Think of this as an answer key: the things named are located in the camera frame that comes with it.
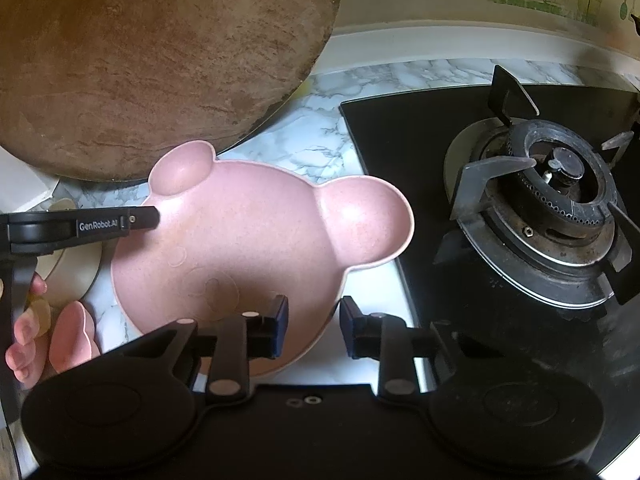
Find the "person's left hand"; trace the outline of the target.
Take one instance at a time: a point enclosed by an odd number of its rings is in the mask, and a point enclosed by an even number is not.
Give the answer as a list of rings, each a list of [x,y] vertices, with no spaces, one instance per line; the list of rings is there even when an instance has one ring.
[[[39,336],[39,318],[27,308],[14,323],[14,341],[4,354],[6,366],[23,390],[31,389],[40,381],[47,362],[49,339]]]

